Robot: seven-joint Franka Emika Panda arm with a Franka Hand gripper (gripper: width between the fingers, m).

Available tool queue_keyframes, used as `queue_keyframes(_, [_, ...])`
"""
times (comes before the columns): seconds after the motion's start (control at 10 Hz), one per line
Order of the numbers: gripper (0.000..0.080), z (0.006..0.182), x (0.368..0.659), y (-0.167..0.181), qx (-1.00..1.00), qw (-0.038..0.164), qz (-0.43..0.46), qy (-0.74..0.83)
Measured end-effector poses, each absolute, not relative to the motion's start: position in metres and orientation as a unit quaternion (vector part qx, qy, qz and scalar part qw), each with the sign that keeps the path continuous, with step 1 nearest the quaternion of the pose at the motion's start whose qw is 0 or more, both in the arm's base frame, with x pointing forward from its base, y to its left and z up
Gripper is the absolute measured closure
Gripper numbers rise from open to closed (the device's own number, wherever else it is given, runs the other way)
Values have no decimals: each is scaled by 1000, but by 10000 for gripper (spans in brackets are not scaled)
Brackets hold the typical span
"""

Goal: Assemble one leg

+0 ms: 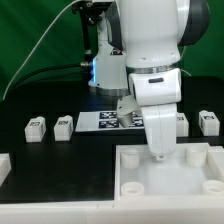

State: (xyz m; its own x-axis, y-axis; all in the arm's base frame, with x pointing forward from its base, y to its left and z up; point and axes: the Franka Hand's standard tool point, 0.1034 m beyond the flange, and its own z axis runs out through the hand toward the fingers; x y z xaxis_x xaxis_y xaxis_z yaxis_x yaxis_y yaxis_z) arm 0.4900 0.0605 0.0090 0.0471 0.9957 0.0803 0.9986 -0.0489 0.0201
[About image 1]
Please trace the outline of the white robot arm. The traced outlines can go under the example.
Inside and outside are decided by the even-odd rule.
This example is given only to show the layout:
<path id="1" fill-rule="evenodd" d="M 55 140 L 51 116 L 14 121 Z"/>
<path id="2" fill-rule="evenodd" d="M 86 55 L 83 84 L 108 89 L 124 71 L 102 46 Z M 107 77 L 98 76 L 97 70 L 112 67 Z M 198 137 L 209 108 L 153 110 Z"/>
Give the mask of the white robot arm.
<path id="1" fill-rule="evenodd" d="M 117 119 L 143 118 L 150 153 L 175 151 L 181 101 L 178 48 L 201 39 L 210 22 L 206 0 L 92 0 L 105 5 L 98 22 L 92 91 L 118 96 Z"/>

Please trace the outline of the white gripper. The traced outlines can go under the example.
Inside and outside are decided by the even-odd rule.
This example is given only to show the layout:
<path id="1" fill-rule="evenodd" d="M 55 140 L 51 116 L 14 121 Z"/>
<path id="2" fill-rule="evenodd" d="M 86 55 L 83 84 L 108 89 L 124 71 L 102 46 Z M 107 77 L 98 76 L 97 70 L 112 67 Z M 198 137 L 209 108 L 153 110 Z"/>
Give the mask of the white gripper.
<path id="1" fill-rule="evenodd" d="M 133 116 L 143 119 L 150 153 L 164 157 L 176 148 L 177 103 L 181 101 L 181 72 L 129 75 L 130 94 L 117 102 L 117 119 L 122 127 L 133 124 Z"/>

